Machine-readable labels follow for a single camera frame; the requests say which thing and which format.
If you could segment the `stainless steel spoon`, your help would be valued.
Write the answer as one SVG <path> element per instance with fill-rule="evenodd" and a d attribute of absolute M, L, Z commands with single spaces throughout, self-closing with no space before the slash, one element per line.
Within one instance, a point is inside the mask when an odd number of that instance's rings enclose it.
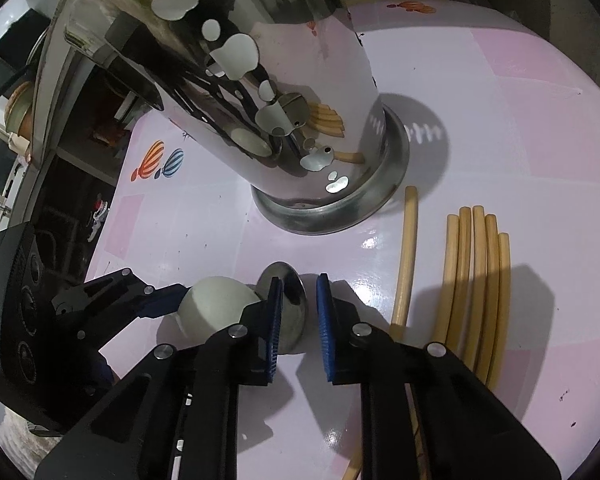
<path fill-rule="evenodd" d="M 261 299 L 268 296 L 273 278 L 279 278 L 283 284 L 282 322 L 280 322 L 278 353 L 294 353 L 302 337 L 304 326 L 306 326 L 306 314 L 308 313 L 306 291 L 296 270 L 286 262 L 277 261 L 263 270 L 256 286 L 254 286 L 254 292 Z"/>

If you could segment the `lone bamboo chopstick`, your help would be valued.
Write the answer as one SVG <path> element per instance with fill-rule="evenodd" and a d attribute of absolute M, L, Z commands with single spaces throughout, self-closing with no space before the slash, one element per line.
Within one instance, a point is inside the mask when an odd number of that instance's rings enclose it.
<path fill-rule="evenodd" d="M 396 296 L 392 309 L 389 334 L 401 342 L 410 308 L 415 272 L 415 255 L 418 223 L 418 192 L 414 186 L 407 186 L 404 192 L 404 215 L 401 255 L 396 282 Z"/>

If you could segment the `steel perforated utensil holder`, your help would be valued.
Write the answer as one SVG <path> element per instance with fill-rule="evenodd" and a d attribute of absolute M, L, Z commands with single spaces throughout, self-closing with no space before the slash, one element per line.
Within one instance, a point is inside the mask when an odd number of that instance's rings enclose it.
<path fill-rule="evenodd" d="M 354 226 L 408 163 L 342 0 L 68 0 L 65 37 L 243 177 L 281 229 Z"/>

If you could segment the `brown ceramic bowl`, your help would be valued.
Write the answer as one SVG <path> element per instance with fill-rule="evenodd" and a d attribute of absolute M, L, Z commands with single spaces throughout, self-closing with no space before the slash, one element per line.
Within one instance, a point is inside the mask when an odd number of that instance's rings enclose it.
<path fill-rule="evenodd" d="M 32 139 L 34 84 L 25 81 L 15 88 L 9 97 L 4 113 L 7 133 L 15 133 L 27 140 Z"/>

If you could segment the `black box appliance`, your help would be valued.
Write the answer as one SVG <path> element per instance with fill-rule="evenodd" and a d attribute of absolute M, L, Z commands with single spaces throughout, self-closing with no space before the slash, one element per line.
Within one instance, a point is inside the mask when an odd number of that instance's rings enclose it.
<path fill-rule="evenodd" d="M 0 38 L 0 87 L 27 64 L 32 49 L 50 24 L 50 19 L 30 9 L 12 23 Z"/>

